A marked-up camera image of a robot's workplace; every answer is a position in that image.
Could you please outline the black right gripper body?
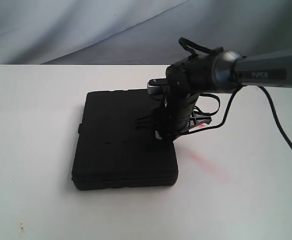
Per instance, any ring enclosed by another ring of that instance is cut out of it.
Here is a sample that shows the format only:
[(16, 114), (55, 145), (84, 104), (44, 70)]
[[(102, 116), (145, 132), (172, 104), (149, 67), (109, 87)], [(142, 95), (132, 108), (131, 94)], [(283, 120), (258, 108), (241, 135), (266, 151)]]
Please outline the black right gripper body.
[(158, 138), (176, 138), (198, 125), (210, 124), (211, 116), (199, 112), (196, 106), (199, 96), (199, 93), (194, 93), (183, 98), (168, 91), (159, 107), (149, 115), (138, 118), (135, 126), (138, 130), (155, 131)]

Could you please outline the grey right Piper robot arm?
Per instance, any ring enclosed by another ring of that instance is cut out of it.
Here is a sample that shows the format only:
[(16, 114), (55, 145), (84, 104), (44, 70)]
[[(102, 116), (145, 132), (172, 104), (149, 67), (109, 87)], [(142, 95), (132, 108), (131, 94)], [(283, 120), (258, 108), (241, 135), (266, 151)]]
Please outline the grey right Piper robot arm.
[(292, 88), (292, 49), (243, 56), (220, 48), (184, 58), (166, 68), (165, 78), (148, 82), (148, 94), (162, 99), (137, 119), (136, 127), (154, 130), (160, 138), (186, 135), (214, 115), (196, 106), (200, 96), (233, 94), (244, 86)]

